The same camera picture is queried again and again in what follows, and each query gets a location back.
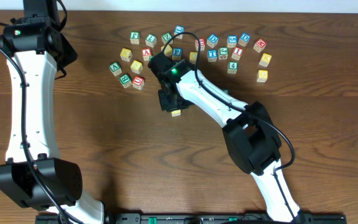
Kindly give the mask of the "yellow C letter block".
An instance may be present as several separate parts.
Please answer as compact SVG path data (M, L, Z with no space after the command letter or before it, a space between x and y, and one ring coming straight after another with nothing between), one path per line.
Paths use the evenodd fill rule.
M172 112L171 112L171 115L172 115L172 117L180 116L180 115L181 115L181 110L172 111Z

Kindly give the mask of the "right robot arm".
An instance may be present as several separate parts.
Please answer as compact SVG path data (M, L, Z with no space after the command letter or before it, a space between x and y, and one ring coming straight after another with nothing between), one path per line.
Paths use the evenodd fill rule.
M238 168L250 174L276 222L294 222L300 212L285 182L279 149L288 138L273 125L264 105L239 101L212 84L194 64L174 62L164 53L153 56L148 68L161 84L164 111L196 105L222 128L227 151Z

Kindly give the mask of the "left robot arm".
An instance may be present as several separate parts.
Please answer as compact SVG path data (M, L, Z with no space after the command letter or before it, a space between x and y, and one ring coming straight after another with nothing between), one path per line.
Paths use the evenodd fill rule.
M63 35L61 1L24 1L24 16L0 36L12 85L12 124L0 191L38 223L105 223L102 202L83 189L77 164L60 157L53 119L53 85L77 53Z

